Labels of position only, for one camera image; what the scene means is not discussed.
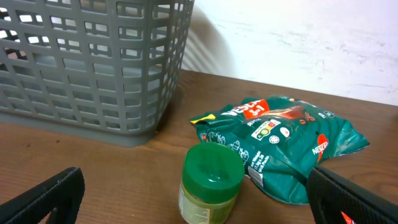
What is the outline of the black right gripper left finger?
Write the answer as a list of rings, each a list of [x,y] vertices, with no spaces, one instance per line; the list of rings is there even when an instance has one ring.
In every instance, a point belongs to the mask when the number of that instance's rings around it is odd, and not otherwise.
[[[85,193],[79,167],[69,167],[1,204],[1,223],[74,224]]]

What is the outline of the grey plastic lattice basket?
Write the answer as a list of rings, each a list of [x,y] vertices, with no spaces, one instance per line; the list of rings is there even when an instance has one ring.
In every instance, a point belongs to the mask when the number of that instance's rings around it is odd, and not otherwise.
[[[178,85],[193,5],[2,0],[1,121],[146,143]]]

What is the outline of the green lidded jar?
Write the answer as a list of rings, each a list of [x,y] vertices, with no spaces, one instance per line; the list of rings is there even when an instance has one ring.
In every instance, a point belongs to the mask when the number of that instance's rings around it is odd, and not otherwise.
[[[186,154],[178,207],[189,224],[223,224],[229,218],[244,179],[244,165],[232,149],[201,142]]]

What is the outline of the green Nescafe coffee bag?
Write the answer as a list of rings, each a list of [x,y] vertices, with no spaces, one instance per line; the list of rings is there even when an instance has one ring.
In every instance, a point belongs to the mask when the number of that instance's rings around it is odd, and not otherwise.
[[[216,142],[238,153],[245,174],[266,195],[307,204],[306,182],[323,161],[369,145],[350,121],[298,98],[247,97],[190,118],[201,142]]]

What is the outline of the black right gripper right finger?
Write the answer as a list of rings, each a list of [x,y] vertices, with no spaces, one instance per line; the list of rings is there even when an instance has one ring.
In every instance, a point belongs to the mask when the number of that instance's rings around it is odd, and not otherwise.
[[[397,223],[397,205],[328,170],[314,167],[307,179],[316,223]]]

